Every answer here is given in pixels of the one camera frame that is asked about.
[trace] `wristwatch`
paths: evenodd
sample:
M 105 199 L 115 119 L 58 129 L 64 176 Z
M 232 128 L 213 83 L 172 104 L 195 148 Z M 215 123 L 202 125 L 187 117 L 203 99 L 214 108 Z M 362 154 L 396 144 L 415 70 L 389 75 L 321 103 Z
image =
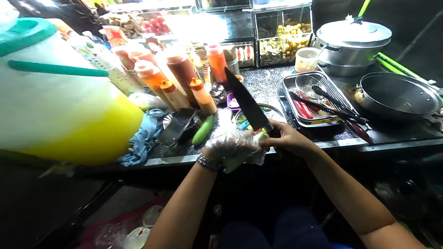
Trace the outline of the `wristwatch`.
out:
M 202 155 L 198 156 L 197 162 L 199 162 L 201 165 L 205 166 L 206 168 L 214 172 L 217 172 L 218 169 L 221 167 L 220 163 L 216 163 L 213 160 Z

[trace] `blue cloth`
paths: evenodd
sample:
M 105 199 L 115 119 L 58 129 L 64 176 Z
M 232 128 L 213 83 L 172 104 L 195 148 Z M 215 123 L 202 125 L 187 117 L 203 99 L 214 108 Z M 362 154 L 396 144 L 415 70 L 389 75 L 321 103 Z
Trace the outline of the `blue cloth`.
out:
M 221 249 L 331 249 L 326 235 L 311 211 L 293 207 L 276 220 L 271 246 L 263 233 L 247 222 L 232 222 L 223 228 Z
M 163 131 L 164 111 L 153 109 L 146 112 L 139 131 L 129 140 L 130 152 L 118 159 L 125 167 L 145 162 L 149 152 L 155 147 L 155 138 Z

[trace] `wire strainer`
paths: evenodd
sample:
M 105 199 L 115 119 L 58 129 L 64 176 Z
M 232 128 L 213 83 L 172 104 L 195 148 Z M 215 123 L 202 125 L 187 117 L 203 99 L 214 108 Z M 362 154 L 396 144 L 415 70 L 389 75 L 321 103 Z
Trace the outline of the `wire strainer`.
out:
M 324 96 L 316 94 L 312 90 L 312 86 L 318 86 L 325 92 L 326 92 L 326 87 L 318 79 L 310 75 L 302 74 L 297 76 L 295 78 L 295 85 L 297 86 L 299 91 L 308 98 L 311 98 L 313 100 L 319 100 L 324 98 Z

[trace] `black knife blade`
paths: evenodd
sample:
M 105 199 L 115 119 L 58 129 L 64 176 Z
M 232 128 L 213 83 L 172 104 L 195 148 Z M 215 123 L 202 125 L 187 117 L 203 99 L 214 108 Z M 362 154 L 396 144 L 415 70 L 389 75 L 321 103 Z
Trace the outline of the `black knife blade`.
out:
M 228 79 L 229 88 L 237 99 L 238 105 L 245 114 L 253 130 L 256 131 L 260 128 L 264 128 L 270 137 L 280 137 L 280 131 L 274 129 L 269 123 L 268 118 L 263 114 L 257 102 L 255 102 L 254 98 L 243 84 L 240 83 L 227 67 L 225 67 L 225 73 Z

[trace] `lap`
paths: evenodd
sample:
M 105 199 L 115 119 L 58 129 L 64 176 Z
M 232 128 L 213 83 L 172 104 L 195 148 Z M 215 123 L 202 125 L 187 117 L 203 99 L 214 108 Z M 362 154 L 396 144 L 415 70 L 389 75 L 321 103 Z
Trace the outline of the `lap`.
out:
M 220 237 L 221 249 L 270 249 L 263 233 L 247 222 L 229 223 Z M 274 227 L 275 249 L 330 249 L 331 245 L 311 211 L 293 207 L 284 211 Z

